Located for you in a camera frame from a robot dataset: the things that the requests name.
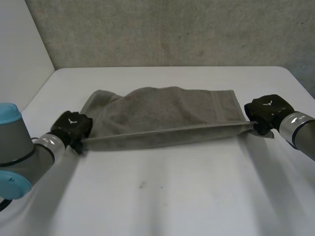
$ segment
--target white wall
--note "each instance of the white wall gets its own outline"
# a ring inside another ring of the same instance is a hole
[[[23,110],[55,71],[24,0],[0,0],[0,102]]]

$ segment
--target folded towel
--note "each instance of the folded towel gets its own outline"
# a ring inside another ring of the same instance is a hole
[[[140,88],[127,96],[98,90],[81,110],[93,119],[90,150],[156,148],[252,130],[234,91]]]

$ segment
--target gray concrete wall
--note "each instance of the gray concrete wall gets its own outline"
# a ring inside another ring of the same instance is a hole
[[[56,69],[278,65],[315,97],[314,0],[26,0]]]

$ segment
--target gray towel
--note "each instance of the gray towel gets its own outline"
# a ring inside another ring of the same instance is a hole
[[[122,97],[94,92],[81,110],[93,118],[90,150],[156,148],[252,130],[234,91],[140,88]]]

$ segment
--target cable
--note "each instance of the cable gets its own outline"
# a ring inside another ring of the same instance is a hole
[[[4,209],[6,209],[6,207],[7,207],[8,205],[10,205],[11,202],[12,202],[12,200],[4,199],[4,200],[0,203],[0,211],[3,211]]]

